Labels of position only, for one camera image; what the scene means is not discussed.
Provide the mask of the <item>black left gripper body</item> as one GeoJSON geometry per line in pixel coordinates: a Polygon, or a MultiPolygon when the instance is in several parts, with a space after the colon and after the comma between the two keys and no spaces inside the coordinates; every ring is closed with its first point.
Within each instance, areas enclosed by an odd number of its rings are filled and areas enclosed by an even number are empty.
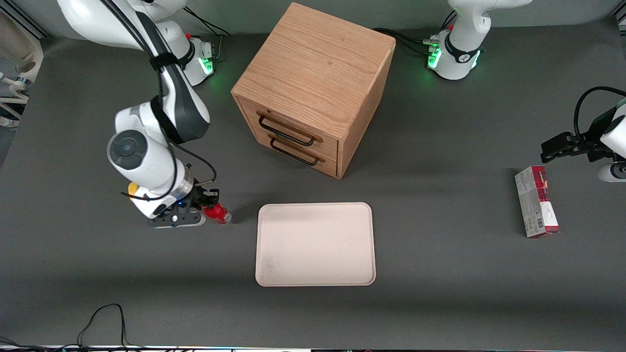
{"type": "Polygon", "coordinates": [[[585,133],[581,133],[579,127],[575,126],[576,154],[585,154],[589,162],[609,158],[613,159],[613,150],[601,142],[601,136],[606,130],[604,125],[590,125],[585,133]]]}

